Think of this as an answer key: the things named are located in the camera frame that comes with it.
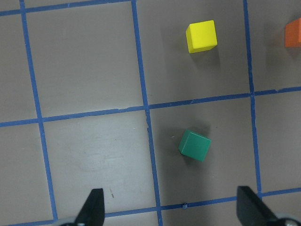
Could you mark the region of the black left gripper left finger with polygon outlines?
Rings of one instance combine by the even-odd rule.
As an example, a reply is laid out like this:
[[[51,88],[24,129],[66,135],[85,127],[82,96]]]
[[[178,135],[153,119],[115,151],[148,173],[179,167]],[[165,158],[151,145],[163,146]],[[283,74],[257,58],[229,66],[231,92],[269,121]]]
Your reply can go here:
[[[77,215],[75,226],[102,226],[105,219],[103,189],[92,189]]]

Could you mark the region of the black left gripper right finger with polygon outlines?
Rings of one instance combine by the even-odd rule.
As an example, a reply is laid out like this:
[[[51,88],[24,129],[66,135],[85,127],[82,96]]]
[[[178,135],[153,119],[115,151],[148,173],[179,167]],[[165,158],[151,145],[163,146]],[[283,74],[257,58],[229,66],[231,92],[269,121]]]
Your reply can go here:
[[[276,226],[278,218],[248,186],[237,187],[236,214],[243,226]]]

